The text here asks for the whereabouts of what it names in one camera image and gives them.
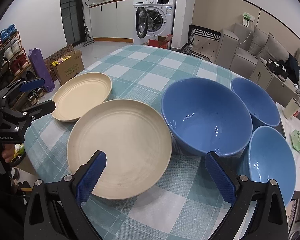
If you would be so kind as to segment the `person's left hand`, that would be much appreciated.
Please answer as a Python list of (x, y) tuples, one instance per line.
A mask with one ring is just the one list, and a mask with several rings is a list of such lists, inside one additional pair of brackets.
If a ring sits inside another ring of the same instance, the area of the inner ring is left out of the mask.
[(9, 163), (14, 158), (15, 144), (4, 144), (2, 147), (3, 150), (1, 156), (6, 163)]

